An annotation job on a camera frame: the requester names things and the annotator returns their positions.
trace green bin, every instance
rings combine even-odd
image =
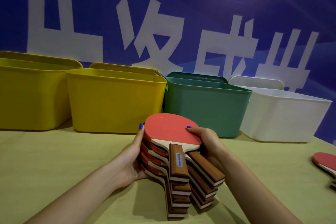
[[[211,128],[219,137],[238,136],[251,90],[222,82],[174,77],[166,80],[164,112]]]
[[[182,78],[182,79],[191,79],[191,80],[200,80],[208,82],[222,82],[228,83],[224,77],[204,75],[204,74],[191,74],[191,73],[182,73],[182,72],[171,72],[167,77]]]

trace wooden tabletop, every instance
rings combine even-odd
[[[0,131],[0,223],[23,223],[97,167],[118,154],[134,135],[77,133],[67,122],[46,132]],[[331,177],[316,168],[315,152],[336,155],[336,147],[314,138],[307,144],[260,143],[240,135],[221,139],[304,223],[336,223]],[[249,223],[226,185],[215,206],[183,223]],[[151,180],[114,192],[88,223],[167,222],[162,186]]]

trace blue wall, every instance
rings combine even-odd
[[[202,30],[229,33],[233,15],[242,23],[254,19],[253,38],[259,39],[253,58],[245,58],[242,75],[255,76],[265,63],[275,32],[283,33],[274,65],[279,65],[292,29],[301,30],[289,67],[297,67],[312,31],[319,32],[306,69],[310,70],[302,89],[296,92],[334,101],[316,132],[328,142],[336,140],[336,0],[157,0],[159,13],[184,18],[183,35],[169,60],[184,72],[193,72]],[[103,61],[132,65],[149,58],[145,48],[139,58],[130,44],[124,50],[116,5],[120,0],[72,0],[74,31],[103,37]],[[28,0],[0,0],[0,50],[27,52]],[[134,35],[141,28],[149,0],[128,0]],[[57,0],[45,0],[45,28],[60,30]],[[155,36],[162,47],[166,36]],[[233,69],[240,57],[235,57]],[[219,65],[225,56],[208,53],[205,64]]]

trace forearm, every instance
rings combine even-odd
[[[219,162],[225,183],[251,224],[302,224],[228,149],[221,149]]]
[[[25,223],[85,223],[116,189],[115,170],[113,161],[101,166]]]

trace left hand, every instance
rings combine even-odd
[[[111,161],[117,166],[116,188],[123,188],[130,185],[133,181],[145,179],[148,177],[139,169],[137,157],[140,153],[140,144],[144,136],[145,126],[139,130],[130,146],[122,150]]]

